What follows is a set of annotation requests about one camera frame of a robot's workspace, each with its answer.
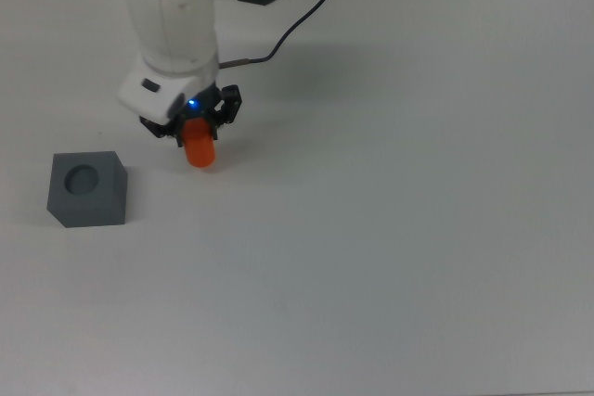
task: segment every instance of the circular hole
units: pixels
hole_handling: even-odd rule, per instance
[[[66,175],[64,185],[73,195],[85,195],[93,192],[99,184],[97,169],[91,166],[76,166]]]

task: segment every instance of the black cable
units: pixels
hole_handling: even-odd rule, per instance
[[[224,70],[224,69],[230,69],[232,67],[241,67],[243,65],[249,65],[249,64],[261,64],[262,62],[269,61],[270,59],[272,59],[274,57],[274,55],[277,53],[280,46],[284,44],[284,42],[291,35],[291,33],[294,32],[295,29],[297,27],[299,27],[302,23],[304,23],[306,20],[308,20],[324,4],[324,2],[326,2],[326,0],[319,0],[312,7],[312,9],[310,9],[309,11],[307,11],[307,13],[305,13],[305,15],[303,15],[303,17],[301,17],[299,20],[297,20],[295,23],[293,23],[293,25],[282,35],[280,40],[278,40],[277,44],[275,45],[275,47],[272,49],[272,51],[270,52],[270,54],[268,56],[258,57],[256,59],[230,60],[228,62],[221,63],[219,65],[219,68],[221,70]]]

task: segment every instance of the orange object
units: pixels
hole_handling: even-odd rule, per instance
[[[213,134],[211,126],[204,118],[186,121],[182,130],[182,141],[187,162],[192,166],[204,168],[213,164],[216,158]]]

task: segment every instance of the gray block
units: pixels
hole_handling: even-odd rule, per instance
[[[124,224],[127,187],[115,152],[57,153],[47,210],[65,227]]]

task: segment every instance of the white tabletop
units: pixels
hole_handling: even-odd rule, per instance
[[[316,0],[218,3],[221,59]],[[115,100],[123,0],[0,0],[0,394],[594,389],[594,0],[329,0],[189,167]],[[116,150],[128,223],[45,210]]]

